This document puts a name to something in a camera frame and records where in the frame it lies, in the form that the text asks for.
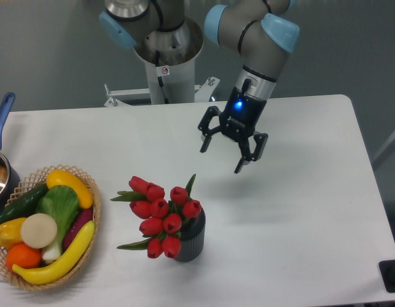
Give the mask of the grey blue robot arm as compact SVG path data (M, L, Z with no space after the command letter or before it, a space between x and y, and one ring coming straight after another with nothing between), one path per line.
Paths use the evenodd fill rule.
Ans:
M241 168L261 157L268 139L256 124L300 33L283 19L292 6L292 1L218 4L199 27L186 16L183 1L106 1L99 21L112 41L144 62L153 104L194 101L194 62L204 39L243 57L226 107L209 107L198 125L201 151L221 133L238 144Z

